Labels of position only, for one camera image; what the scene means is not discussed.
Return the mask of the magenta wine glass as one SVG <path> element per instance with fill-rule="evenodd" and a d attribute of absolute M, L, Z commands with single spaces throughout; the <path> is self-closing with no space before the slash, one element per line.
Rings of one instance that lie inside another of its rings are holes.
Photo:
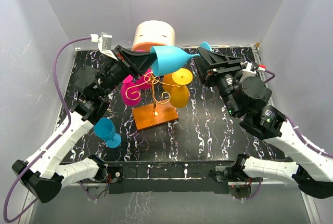
<path fill-rule="evenodd" d="M 149 83 L 150 76 L 151 68 L 149 68 L 143 76 L 135 81 L 135 85 L 138 85 L 139 89 L 149 89 L 151 87 L 151 84 Z"/>
<path fill-rule="evenodd" d="M 120 93 L 123 103 L 127 106 L 135 106 L 141 102 L 140 90 L 133 82 L 131 75 L 123 80 Z"/>

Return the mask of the orange wine glass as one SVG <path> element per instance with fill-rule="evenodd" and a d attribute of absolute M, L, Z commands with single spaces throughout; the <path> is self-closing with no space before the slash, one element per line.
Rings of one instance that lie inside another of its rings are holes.
<path fill-rule="evenodd" d="M 176 82 L 174 82 L 174 80 L 172 79 L 172 73 L 170 74 L 166 74 L 163 77 L 163 82 L 162 82 L 162 87 L 164 89 L 164 91 L 166 92 L 171 92 L 171 89 L 174 87 L 180 87 L 179 84 L 177 84 Z"/>
<path fill-rule="evenodd" d="M 170 104 L 175 108 L 186 107 L 189 101 L 189 89 L 187 87 L 193 80 L 193 74 L 186 68 L 180 68 L 172 73 L 172 80 L 176 83 L 170 91 Z"/>

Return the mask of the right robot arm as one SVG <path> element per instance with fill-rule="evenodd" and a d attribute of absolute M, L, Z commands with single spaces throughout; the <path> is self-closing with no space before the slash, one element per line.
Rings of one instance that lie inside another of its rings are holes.
<path fill-rule="evenodd" d="M 269 104 L 272 91 L 260 73 L 266 67 L 199 47 L 194 57 L 201 83 L 216 87 L 231 117 L 250 135 L 282 150 L 289 162 L 257 159 L 240 154 L 230 167 L 215 168 L 216 181 L 267 178 L 297 186 L 317 199 L 332 196 L 332 155 L 302 135 L 289 117 Z"/>

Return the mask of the orange wine glass front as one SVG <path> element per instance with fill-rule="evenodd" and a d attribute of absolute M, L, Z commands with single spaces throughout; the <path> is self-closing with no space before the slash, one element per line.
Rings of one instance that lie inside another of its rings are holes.
<path fill-rule="evenodd" d="M 186 68 L 180 68 L 172 73 L 172 80 L 176 83 L 170 91 L 170 104 L 175 108 L 186 107 L 189 101 L 189 89 L 187 87 L 193 80 L 193 74 Z"/>

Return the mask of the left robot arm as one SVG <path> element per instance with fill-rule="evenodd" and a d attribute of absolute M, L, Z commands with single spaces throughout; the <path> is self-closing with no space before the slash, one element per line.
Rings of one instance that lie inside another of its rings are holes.
<path fill-rule="evenodd" d="M 12 166 L 20 182 L 42 203 L 48 203 L 60 190 L 84 179 L 101 182 L 107 177 L 106 163 L 96 155 L 82 161 L 62 165 L 61 162 L 76 143 L 89 132 L 109 108 L 109 94 L 131 75 L 138 78 L 156 61 L 150 52 L 135 52 L 117 46 L 114 58 L 96 70 L 89 65 L 78 69 L 74 88 L 78 92 L 61 126 L 26 160 Z"/>

